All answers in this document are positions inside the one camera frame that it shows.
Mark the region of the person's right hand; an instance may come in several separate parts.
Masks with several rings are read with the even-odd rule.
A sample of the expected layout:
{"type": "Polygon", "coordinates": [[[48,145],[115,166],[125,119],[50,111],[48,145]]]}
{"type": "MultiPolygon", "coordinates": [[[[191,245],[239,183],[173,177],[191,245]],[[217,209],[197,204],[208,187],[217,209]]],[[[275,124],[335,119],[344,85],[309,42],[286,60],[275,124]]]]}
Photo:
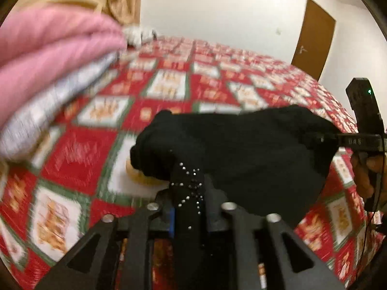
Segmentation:
{"type": "Polygon", "coordinates": [[[352,154],[350,159],[352,170],[354,172],[354,182],[356,190],[364,201],[370,199],[374,194],[374,188],[369,179],[369,172],[383,174],[382,192],[380,194],[379,205],[381,208],[386,205],[386,155],[370,157],[366,161],[366,165],[362,165],[357,154],[352,154]]]}

